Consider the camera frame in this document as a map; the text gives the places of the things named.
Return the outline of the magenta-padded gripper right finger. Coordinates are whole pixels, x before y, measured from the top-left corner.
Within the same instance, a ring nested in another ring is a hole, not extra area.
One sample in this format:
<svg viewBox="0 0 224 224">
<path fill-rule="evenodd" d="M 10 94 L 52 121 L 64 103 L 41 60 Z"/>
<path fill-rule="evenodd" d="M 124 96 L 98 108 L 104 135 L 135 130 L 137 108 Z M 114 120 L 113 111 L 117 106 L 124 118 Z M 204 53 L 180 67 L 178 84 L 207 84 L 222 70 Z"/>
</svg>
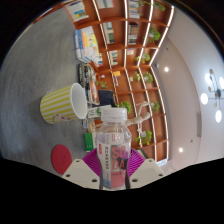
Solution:
<svg viewBox="0 0 224 224">
<path fill-rule="evenodd" d="M 165 176 L 163 170 L 153 159 L 145 159 L 137 150 L 132 149 L 127 162 L 129 188 L 140 188 Z"/>
</svg>

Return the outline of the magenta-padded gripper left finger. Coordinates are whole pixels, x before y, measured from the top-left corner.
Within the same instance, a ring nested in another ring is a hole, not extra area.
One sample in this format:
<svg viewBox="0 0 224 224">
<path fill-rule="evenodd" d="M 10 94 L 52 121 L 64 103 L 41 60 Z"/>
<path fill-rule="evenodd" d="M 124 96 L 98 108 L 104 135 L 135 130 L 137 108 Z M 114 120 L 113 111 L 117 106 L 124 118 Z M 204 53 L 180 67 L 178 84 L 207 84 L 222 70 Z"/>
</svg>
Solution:
<svg viewBox="0 0 224 224">
<path fill-rule="evenodd" d="M 83 159 L 75 159 L 63 174 L 63 178 L 83 188 L 100 188 L 100 161 L 93 149 Z"/>
</svg>

